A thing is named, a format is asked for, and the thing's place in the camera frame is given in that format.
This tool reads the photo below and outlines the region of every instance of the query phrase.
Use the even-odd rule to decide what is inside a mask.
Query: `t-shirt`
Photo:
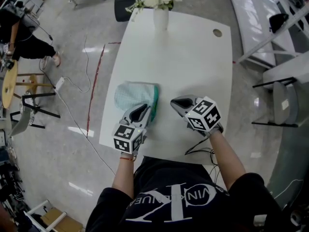
[[[18,22],[20,18],[15,14],[5,10],[0,9],[0,42],[8,43],[11,39],[12,26]],[[19,23],[18,32],[15,41],[25,40],[31,35],[29,29]]]
[[[194,228],[207,231],[251,231],[255,215],[267,216],[269,226],[280,209],[258,174],[245,174],[227,192],[211,179],[187,168],[156,169],[136,198],[105,188],[86,232],[107,228]]]

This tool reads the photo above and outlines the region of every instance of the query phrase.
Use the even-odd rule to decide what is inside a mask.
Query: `concrete floor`
[[[88,49],[88,74],[91,88],[103,46],[98,81],[90,110],[90,141],[101,157],[115,172],[119,153],[98,144],[102,110],[119,45],[127,23],[116,22],[114,0],[76,0],[74,8],[68,0],[47,0],[40,16],[41,26],[54,38],[53,46],[62,54],[62,64],[56,68],[49,61],[46,72],[55,84],[61,76],[69,77],[82,90],[87,90],[84,74],[87,57],[84,49],[85,35]],[[239,28],[230,0],[183,0],[173,9],[177,12],[198,15],[231,27],[233,59],[242,54]],[[35,35],[50,42],[40,29]],[[38,60],[20,59],[19,72],[39,72]],[[233,84],[226,138],[242,160],[248,172],[259,173],[267,183],[278,155],[282,130],[275,127],[253,126],[251,122],[262,114],[269,114],[269,94],[262,88],[252,89],[261,80],[263,68],[233,65]],[[91,91],[81,93],[65,82],[60,94],[82,129],[87,126],[87,114]],[[14,99],[10,112],[18,111],[18,99]],[[18,157],[20,176],[26,190],[25,198],[30,207],[48,199],[55,207],[86,225],[101,191],[112,184],[113,174],[76,131],[65,105],[58,97],[40,101],[46,110],[58,112],[61,119],[36,114],[37,124],[46,129],[29,127],[13,138],[12,144]],[[138,167],[142,157],[138,157]]]

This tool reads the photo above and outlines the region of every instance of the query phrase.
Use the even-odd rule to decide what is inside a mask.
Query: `white table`
[[[218,38],[214,29],[222,32]],[[114,65],[105,101],[99,143],[113,147],[112,130],[124,112],[114,105],[117,86],[125,81],[159,86],[159,102],[148,138],[139,154],[160,159],[209,164],[204,152],[184,156],[202,139],[172,109],[170,100],[186,94],[209,96],[226,128],[232,85],[230,28],[201,17],[170,12],[166,32],[154,29],[153,11],[144,9],[130,21]]]

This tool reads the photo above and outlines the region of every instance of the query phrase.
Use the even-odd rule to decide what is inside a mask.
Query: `light blue towel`
[[[156,85],[145,83],[125,82],[119,85],[115,91],[115,106],[124,112],[139,105],[151,106],[151,121],[156,114],[156,104],[159,98],[159,89]]]

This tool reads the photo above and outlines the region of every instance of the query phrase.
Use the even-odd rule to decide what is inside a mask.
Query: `white vase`
[[[154,9],[154,28],[157,31],[166,31],[169,25],[169,10]]]

